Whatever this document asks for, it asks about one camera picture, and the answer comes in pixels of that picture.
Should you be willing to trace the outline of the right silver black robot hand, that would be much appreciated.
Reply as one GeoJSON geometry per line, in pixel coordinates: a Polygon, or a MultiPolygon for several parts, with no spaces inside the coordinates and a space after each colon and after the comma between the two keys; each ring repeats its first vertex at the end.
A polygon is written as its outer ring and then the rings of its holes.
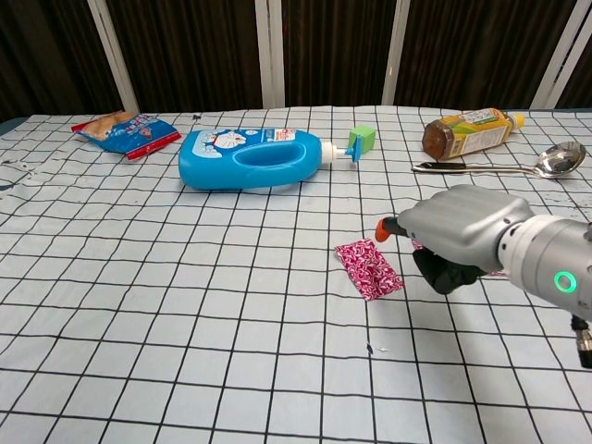
{"type": "Polygon", "coordinates": [[[501,271],[502,237],[534,215],[521,197],[456,185],[381,219],[375,239],[384,242],[394,235],[418,242],[416,266],[436,293],[446,295],[501,271]]]}

